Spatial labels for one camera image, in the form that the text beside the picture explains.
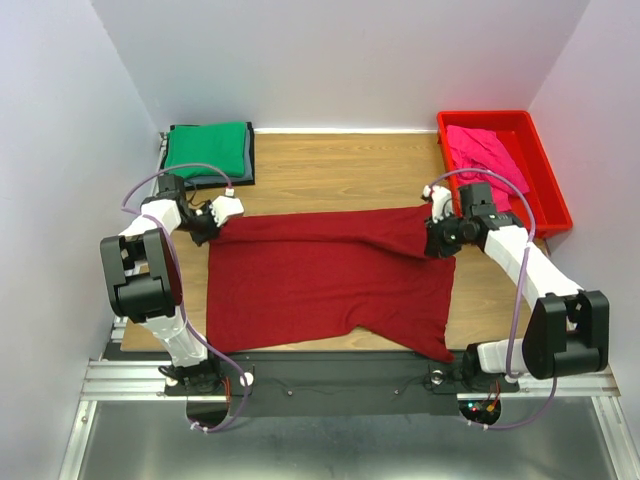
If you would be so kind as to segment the dark red t shirt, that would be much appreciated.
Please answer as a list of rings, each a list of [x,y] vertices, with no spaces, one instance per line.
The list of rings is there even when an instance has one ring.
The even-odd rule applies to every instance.
[[[209,244],[206,337],[240,350],[364,328],[450,363],[456,261],[425,254],[428,205],[255,216]]]

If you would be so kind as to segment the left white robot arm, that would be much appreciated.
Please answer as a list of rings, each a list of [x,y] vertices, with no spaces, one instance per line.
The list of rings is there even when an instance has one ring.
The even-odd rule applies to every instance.
[[[217,238],[221,226],[210,201],[192,207],[184,180],[165,173],[130,226],[100,242],[108,298],[116,316],[151,332],[170,355],[171,364],[159,368],[169,394],[213,395],[223,385],[220,360],[181,311],[180,269],[169,245],[175,230],[200,246]]]

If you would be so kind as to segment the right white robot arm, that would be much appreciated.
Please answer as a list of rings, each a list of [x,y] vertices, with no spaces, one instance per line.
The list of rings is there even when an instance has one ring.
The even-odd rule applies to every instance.
[[[494,261],[516,287],[514,308],[527,304],[531,316],[522,337],[515,330],[505,340],[467,347],[463,371],[501,374],[514,382],[523,375],[538,380],[604,370],[609,357],[607,297],[587,291],[563,274],[531,240],[516,215],[498,211],[488,183],[459,188],[426,186],[431,205],[426,220],[429,257],[445,259],[473,245]],[[457,197],[460,208],[452,203]]]

